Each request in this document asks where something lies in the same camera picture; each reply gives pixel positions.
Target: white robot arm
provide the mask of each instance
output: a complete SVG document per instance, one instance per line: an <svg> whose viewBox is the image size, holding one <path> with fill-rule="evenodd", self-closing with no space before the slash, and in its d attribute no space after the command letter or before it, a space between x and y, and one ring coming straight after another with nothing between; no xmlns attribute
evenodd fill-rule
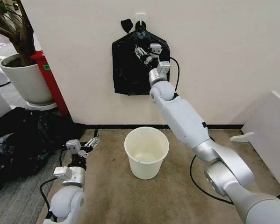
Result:
<svg viewBox="0 0 280 224"><path fill-rule="evenodd" d="M62 187L51 199L50 210L43 224L75 224L85 202L83 186L85 181L86 158L100 139L96 136L90 139L83 147L79 140L66 142L66 148L72 157L72 162L67 166L57 167L54 176L62 180Z"/></svg>
<svg viewBox="0 0 280 224"><path fill-rule="evenodd" d="M150 98L160 108L168 126L198 158L210 163L205 169L206 178L218 194L232 200L245 224L280 224L280 199L244 188L254 180L252 171L235 151L210 139L204 120L167 82L170 63L158 62L156 68L150 65L155 64L153 52L159 52L160 48L159 44L152 44L151 53L146 53L136 46L135 53L140 60L146 58L144 63L150 68Z"/></svg>

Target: white bucket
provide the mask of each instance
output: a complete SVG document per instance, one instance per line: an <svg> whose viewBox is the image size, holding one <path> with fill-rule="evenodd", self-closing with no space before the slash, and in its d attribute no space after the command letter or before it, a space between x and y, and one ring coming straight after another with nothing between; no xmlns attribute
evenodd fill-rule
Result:
<svg viewBox="0 0 280 224"><path fill-rule="evenodd" d="M169 151L169 141L158 129L139 127L125 138L124 148L129 156L132 173L143 180L156 176Z"/></svg>

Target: black plastic bag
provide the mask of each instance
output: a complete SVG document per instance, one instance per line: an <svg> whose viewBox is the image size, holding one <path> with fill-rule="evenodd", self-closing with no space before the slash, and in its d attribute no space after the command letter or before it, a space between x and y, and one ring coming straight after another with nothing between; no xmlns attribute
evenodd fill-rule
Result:
<svg viewBox="0 0 280 224"><path fill-rule="evenodd" d="M148 50L151 43L159 43L162 46L162 55L170 56L167 42L146 30L146 24L137 22L135 31L113 42L113 80L115 93L126 95L149 94L149 71L146 65L135 55L135 47Z"/></svg>
<svg viewBox="0 0 280 224"><path fill-rule="evenodd" d="M83 128L51 112L17 107L0 118L0 166L2 175L30 175L66 141L79 139Z"/></svg>

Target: potted plant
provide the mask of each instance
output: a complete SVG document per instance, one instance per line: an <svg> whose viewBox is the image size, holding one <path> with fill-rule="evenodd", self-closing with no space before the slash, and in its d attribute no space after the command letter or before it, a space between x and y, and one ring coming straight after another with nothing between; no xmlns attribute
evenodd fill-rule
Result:
<svg viewBox="0 0 280 224"><path fill-rule="evenodd" d="M22 98L39 106L53 103L36 62L30 58L36 52L34 30L20 0L0 0L0 34L7 37L17 51L1 60L0 67Z"/></svg>

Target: white plant pot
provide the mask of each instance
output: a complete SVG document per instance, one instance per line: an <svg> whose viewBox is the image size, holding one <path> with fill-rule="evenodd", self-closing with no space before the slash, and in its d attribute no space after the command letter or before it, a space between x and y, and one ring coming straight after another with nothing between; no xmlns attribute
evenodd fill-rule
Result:
<svg viewBox="0 0 280 224"><path fill-rule="evenodd" d="M13 83L19 94L26 101L43 106L53 103L49 88L37 64L11 68L6 67L10 61L18 58L18 54L9 56L0 61L0 67Z"/></svg>

